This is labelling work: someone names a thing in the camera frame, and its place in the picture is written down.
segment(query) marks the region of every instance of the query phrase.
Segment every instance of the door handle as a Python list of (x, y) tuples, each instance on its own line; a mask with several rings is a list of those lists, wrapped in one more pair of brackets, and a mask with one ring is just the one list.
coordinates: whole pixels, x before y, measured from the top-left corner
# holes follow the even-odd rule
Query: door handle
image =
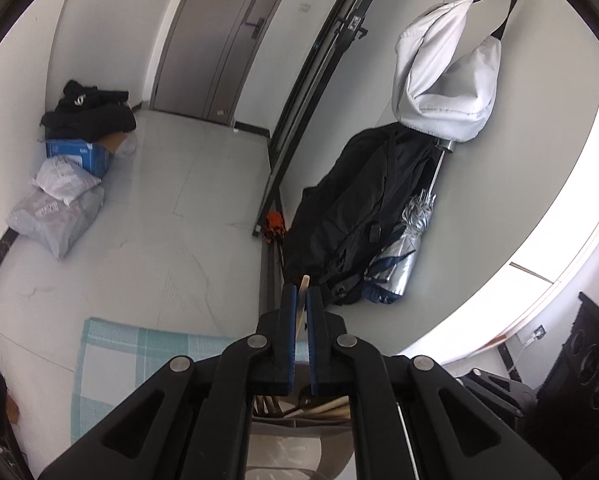
[(257, 38), (259, 38), (259, 35), (262, 32), (264, 23), (266, 23), (266, 18), (260, 18), (259, 20), (257, 20), (257, 23), (244, 22), (244, 25), (248, 25), (249, 27), (254, 27), (254, 29), (252, 30), (252, 36), (251, 36), (251, 38), (253, 40), (256, 40)]

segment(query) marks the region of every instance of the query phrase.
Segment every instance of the white tote bag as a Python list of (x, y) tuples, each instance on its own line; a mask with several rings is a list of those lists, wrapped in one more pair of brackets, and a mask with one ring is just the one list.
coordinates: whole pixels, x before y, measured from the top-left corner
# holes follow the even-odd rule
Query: white tote bag
[[(474, 2), (460, 0), (427, 10), (401, 33), (395, 51), (395, 118), (410, 128), (446, 140), (473, 139), (490, 117), (506, 20), (472, 52), (457, 59), (457, 43)], [(517, 0), (511, 0), (509, 13)]]

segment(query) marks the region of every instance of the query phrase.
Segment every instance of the black speaker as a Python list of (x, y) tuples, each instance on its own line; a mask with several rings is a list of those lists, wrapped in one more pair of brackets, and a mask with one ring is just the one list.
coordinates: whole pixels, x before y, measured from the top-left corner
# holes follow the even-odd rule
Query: black speaker
[(537, 391), (523, 437), (563, 476), (599, 454), (599, 307), (583, 292), (571, 335)]

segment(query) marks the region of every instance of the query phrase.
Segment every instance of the wall outlet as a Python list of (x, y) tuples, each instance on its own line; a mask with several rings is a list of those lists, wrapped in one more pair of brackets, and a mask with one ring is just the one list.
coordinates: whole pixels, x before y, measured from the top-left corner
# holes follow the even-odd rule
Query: wall outlet
[(540, 325), (533, 330), (533, 334), (535, 335), (535, 338), (542, 339), (546, 335), (546, 329), (544, 328), (544, 325)]

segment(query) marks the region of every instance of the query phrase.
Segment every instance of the plaid tablecloth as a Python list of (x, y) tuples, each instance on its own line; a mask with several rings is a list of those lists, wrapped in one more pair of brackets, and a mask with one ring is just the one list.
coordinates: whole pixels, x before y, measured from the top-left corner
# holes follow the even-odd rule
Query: plaid tablecloth
[[(201, 361), (221, 354), (235, 339), (149, 330), (90, 318), (84, 322), (71, 405), (75, 443), (146, 379), (176, 355)], [(308, 361), (298, 343), (296, 360)]]

